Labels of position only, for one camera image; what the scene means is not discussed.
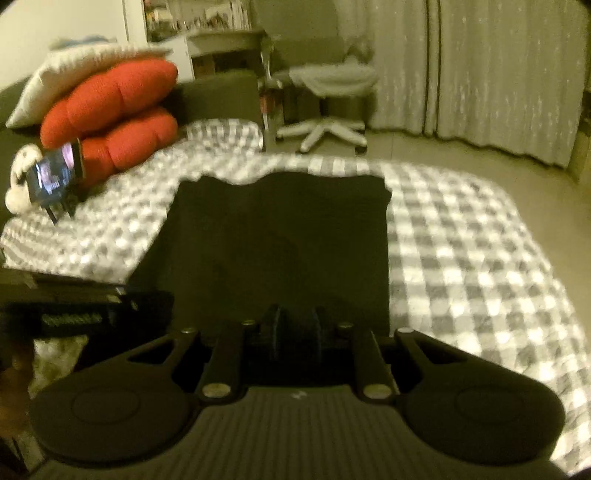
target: red cushion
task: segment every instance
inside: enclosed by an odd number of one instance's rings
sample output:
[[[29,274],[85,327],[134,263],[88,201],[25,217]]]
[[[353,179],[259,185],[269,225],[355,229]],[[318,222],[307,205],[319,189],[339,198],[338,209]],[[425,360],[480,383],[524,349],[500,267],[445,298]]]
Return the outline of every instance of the red cushion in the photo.
[[[126,120],[104,137],[82,141],[86,178],[83,188],[104,182],[116,171],[146,161],[155,151],[177,138],[177,121],[162,107],[154,107]]]
[[[56,102],[41,124],[41,143],[58,148],[157,104],[173,89],[174,63],[130,60],[97,73]]]

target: pillow stack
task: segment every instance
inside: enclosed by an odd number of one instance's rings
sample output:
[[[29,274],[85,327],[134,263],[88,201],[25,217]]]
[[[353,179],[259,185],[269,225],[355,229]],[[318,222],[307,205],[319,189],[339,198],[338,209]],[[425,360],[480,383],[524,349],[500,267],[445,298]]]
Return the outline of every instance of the pillow stack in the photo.
[[[176,84],[161,47],[94,44],[50,53],[31,76],[9,128],[41,123],[44,148],[82,139],[85,187],[145,160],[177,138],[157,106]]]

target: smartphone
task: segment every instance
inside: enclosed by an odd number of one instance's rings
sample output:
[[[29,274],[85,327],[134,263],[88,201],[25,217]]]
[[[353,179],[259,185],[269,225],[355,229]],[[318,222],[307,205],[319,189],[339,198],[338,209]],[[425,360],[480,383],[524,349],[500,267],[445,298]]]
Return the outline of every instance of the smartphone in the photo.
[[[51,150],[27,171],[31,203],[50,207],[60,203],[67,188],[84,178],[82,146],[79,140]]]

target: gingham blanket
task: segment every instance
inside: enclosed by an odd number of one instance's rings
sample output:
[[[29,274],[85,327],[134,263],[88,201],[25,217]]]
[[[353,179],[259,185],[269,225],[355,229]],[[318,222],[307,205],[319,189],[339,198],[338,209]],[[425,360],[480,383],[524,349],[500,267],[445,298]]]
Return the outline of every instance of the gingham blanket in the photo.
[[[189,139],[111,178],[73,220],[42,212],[10,221],[7,266],[124,282],[166,219],[181,179],[207,173],[250,183],[278,170],[383,176],[391,331],[410,326],[533,377],[566,409],[553,460],[569,473],[591,461],[587,342],[564,286],[509,196],[465,173],[391,161],[260,154],[254,124],[198,122]]]

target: floor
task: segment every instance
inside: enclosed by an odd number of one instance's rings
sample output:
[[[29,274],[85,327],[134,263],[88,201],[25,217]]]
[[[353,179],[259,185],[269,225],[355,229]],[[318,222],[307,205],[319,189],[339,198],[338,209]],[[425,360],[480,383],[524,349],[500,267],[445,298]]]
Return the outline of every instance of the floor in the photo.
[[[294,152],[297,147],[293,139],[267,142],[269,152]],[[335,138],[326,138],[314,152],[354,155],[353,147]],[[369,132],[366,158],[467,171],[503,187],[554,265],[591,339],[591,191],[566,172],[527,157],[402,132]]]

